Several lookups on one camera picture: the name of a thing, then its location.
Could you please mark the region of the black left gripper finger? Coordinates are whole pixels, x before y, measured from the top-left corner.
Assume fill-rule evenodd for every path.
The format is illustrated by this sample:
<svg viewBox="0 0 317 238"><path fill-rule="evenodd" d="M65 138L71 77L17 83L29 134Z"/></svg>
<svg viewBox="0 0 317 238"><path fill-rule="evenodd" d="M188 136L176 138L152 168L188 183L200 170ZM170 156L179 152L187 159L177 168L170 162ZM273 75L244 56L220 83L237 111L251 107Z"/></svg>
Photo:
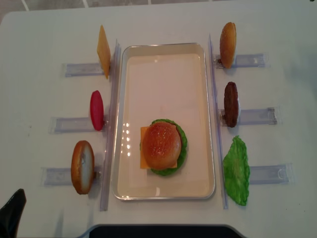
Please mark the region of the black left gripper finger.
<svg viewBox="0 0 317 238"><path fill-rule="evenodd" d="M26 204L24 189L18 189L0 209L0 237L16 238L18 226Z"/></svg>

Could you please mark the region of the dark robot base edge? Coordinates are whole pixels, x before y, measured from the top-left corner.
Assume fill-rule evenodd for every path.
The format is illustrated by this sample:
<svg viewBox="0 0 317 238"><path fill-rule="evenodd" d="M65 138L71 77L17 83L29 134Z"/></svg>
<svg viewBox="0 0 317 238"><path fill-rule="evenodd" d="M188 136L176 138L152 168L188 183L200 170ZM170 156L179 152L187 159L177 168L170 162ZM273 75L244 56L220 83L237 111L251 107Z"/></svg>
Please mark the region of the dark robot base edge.
<svg viewBox="0 0 317 238"><path fill-rule="evenodd" d="M107 225L92 229L90 238L240 238L225 226Z"/></svg>

